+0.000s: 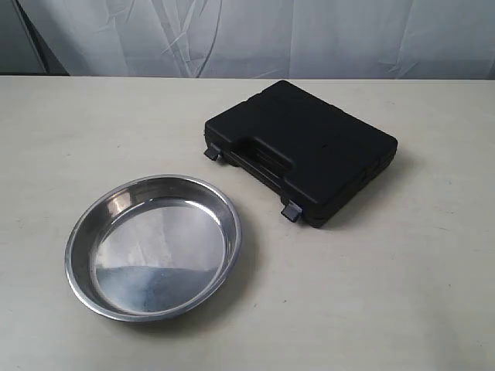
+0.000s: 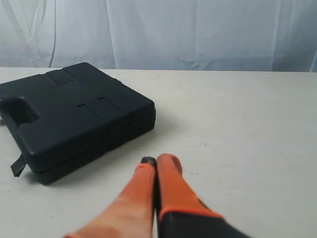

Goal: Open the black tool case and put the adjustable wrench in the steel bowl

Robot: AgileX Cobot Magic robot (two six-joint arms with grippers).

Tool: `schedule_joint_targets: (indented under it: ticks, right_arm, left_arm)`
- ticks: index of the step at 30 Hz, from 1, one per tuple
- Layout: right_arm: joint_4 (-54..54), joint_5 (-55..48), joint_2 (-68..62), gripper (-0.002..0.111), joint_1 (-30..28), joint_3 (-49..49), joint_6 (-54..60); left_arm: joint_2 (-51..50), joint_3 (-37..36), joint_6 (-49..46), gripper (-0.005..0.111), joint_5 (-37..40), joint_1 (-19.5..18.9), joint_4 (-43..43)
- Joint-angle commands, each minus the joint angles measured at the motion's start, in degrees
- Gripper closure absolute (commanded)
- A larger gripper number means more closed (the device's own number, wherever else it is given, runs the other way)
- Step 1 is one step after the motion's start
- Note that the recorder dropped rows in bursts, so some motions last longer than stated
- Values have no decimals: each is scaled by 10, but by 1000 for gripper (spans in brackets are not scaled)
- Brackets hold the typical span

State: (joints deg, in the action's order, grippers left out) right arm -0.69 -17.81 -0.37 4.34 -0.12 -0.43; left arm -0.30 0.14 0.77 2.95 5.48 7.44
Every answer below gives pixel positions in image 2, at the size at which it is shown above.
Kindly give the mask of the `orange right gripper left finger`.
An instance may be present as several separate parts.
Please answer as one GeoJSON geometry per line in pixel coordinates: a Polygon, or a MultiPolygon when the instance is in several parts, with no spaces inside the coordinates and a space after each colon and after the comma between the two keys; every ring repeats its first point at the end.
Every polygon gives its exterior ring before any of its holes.
{"type": "Polygon", "coordinates": [[[94,220],[66,238],[151,238],[156,160],[143,157],[118,197],[94,220]]]}

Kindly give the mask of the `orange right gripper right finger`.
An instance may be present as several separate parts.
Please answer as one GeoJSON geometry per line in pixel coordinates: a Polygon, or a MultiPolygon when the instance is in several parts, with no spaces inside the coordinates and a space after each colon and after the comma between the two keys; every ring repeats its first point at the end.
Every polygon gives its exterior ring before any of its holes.
{"type": "Polygon", "coordinates": [[[179,159],[157,158],[158,236],[160,238],[247,238],[225,218],[207,207],[182,176],[179,159]]]}

